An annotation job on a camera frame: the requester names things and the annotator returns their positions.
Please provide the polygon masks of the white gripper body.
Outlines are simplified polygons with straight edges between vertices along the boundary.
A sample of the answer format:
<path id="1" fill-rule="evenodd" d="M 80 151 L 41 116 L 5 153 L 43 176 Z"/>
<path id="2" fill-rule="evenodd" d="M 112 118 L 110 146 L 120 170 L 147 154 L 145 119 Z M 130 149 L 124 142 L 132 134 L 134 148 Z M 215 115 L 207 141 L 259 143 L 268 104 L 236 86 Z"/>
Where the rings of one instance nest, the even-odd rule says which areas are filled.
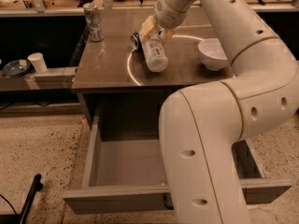
<path id="1" fill-rule="evenodd" d="M 157 23 L 165 29 L 180 26 L 187 17 L 192 0 L 158 0 L 154 7 Z"/>

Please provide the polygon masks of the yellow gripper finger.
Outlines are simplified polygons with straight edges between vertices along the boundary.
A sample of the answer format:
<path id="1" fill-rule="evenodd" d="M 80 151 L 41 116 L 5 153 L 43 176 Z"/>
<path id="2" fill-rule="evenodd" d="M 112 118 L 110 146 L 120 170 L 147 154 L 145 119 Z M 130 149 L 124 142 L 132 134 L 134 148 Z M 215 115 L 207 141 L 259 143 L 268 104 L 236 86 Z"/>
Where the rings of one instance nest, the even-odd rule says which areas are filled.
<path id="1" fill-rule="evenodd" d="M 142 23 L 141 30 L 139 31 L 139 37 L 142 44 L 145 44 L 149 38 L 158 34 L 158 25 L 155 15 L 149 15 L 147 19 Z"/>
<path id="2" fill-rule="evenodd" d="M 172 36 L 174 35 L 174 33 L 175 33 L 174 29 L 162 28 L 161 31 L 160 31 L 160 33 L 159 33 L 161 42 L 163 44 L 167 43 L 172 38 Z"/>

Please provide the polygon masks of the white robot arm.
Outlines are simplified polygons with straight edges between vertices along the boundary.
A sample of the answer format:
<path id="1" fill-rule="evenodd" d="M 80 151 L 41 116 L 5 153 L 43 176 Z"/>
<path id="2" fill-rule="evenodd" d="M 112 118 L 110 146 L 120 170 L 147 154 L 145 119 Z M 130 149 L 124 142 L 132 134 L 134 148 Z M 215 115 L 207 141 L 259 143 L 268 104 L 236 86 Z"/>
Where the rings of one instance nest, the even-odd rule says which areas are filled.
<path id="1" fill-rule="evenodd" d="M 155 24 L 178 27 L 195 1 L 235 75 L 181 89 L 164 101 L 159 137 L 172 204 L 180 224 L 250 224 L 232 146 L 297 111 L 298 62 L 243 0 L 158 0 Z"/>

